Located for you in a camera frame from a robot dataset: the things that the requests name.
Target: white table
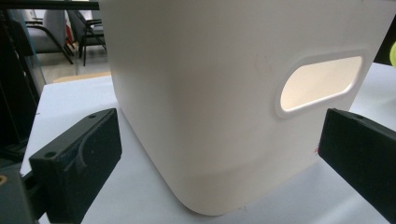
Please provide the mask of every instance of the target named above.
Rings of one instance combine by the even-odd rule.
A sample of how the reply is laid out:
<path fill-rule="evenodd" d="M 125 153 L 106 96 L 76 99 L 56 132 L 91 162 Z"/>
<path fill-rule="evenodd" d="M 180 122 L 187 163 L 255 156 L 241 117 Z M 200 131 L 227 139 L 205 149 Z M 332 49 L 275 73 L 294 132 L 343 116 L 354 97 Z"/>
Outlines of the white table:
<path fill-rule="evenodd" d="M 47 85 L 41 96 L 21 173 L 28 158 L 83 117 L 116 107 L 122 158 L 83 223 L 388 223 L 326 162 L 320 161 L 257 201 L 206 217 L 171 193 L 120 111 L 111 77 Z M 396 130 L 396 69 L 373 64 L 351 111 Z M 40 223 L 48 223 L 45 217 Z"/>

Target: floor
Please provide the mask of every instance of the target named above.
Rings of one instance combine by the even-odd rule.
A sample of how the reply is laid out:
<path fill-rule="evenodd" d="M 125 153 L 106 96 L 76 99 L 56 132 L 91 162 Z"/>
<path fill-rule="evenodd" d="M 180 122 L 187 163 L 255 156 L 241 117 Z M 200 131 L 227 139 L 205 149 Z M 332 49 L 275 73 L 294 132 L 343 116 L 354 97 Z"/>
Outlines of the floor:
<path fill-rule="evenodd" d="M 102 46 L 87 47 L 86 65 L 83 65 L 82 58 L 78 57 L 77 49 L 74 51 L 70 64 L 62 53 L 37 54 L 44 79 L 47 84 L 52 84 L 54 80 L 62 77 L 72 77 L 88 74 L 109 72 L 107 54 Z M 24 153 L 24 148 L 12 149 L 16 153 Z M 4 167 L 14 167 L 19 169 L 21 164 L 15 161 L 0 159 L 0 169 Z"/>

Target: black horizontal bar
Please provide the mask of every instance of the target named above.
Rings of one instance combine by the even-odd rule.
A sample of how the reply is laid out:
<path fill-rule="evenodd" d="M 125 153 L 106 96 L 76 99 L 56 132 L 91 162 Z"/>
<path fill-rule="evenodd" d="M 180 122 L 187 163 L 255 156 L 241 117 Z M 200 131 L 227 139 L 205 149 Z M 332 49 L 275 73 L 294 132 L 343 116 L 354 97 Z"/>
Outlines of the black horizontal bar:
<path fill-rule="evenodd" d="M 72 1 L 0 1 L 0 9 L 99 10 L 98 2 Z"/>

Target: yellow-green object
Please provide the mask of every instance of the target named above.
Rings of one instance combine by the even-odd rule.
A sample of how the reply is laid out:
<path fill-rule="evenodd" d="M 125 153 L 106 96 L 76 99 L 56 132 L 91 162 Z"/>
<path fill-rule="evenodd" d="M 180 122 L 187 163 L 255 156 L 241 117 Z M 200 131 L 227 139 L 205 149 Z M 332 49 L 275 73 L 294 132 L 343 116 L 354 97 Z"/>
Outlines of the yellow-green object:
<path fill-rule="evenodd" d="M 390 50 L 389 58 L 393 67 L 396 67 L 396 42 L 393 44 L 392 49 Z"/>

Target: gray chair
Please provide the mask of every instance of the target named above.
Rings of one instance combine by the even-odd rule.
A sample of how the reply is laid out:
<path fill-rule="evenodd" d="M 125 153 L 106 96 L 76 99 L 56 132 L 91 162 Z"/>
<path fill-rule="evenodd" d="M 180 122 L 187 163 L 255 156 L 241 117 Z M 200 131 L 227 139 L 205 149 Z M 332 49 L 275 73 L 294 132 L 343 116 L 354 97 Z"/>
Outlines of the gray chair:
<path fill-rule="evenodd" d="M 78 42 L 78 55 L 84 54 L 84 66 L 87 58 L 87 46 L 102 45 L 106 50 L 105 35 L 101 20 L 86 20 L 78 10 L 67 10 L 72 30 Z"/>
<path fill-rule="evenodd" d="M 69 57 L 73 52 L 65 44 L 67 36 L 64 10 L 46 10 L 43 24 L 27 24 L 27 29 L 36 53 L 61 52 L 67 61 L 73 64 Z"/>

